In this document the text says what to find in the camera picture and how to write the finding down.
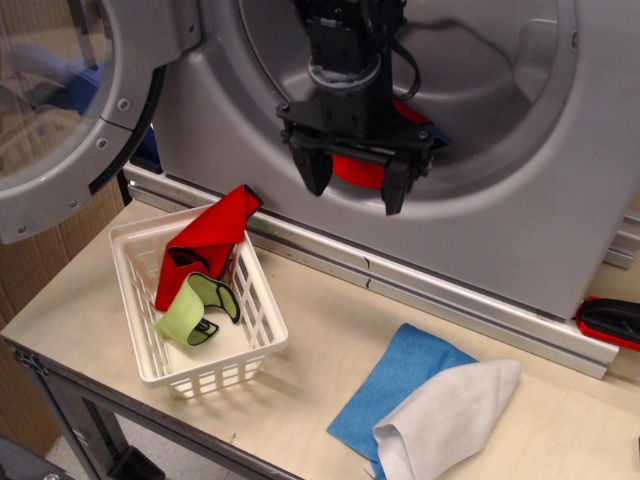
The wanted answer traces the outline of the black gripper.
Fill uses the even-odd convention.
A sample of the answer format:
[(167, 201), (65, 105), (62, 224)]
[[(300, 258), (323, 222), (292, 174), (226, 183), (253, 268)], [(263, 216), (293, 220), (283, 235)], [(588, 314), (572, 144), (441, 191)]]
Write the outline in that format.
[(321, 196), (328, 186), (336, 154), (382, 166), (385, 213), (401, 212), (414, 182), (431, 169), (434, 139), (427, 126), (403, 118), (394, 100), (404, 101), (380, 73), (360, 84), (325, 85), (310, 100), (277, 107), (283, 142), (313, 195)]

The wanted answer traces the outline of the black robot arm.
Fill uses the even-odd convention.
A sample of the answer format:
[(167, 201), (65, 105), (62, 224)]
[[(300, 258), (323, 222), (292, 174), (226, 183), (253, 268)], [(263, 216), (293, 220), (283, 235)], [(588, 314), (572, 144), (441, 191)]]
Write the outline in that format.
[(297, 1), (308, 36), (308, 71), (318, 91), (306, 101), (283, 103), (282, 137), (306, 188), (321, 195), (345, 158), (371, 165), (385, 210), (402, 209), (413, 183), (429, 173), (434, 149), (445, 141), (428, 121), (409, 117), (406, 100), (420, 87), (393, 87), (392, 57), (411, 67), (413, 56), (396, 39), (405, 25), (402, 1)]

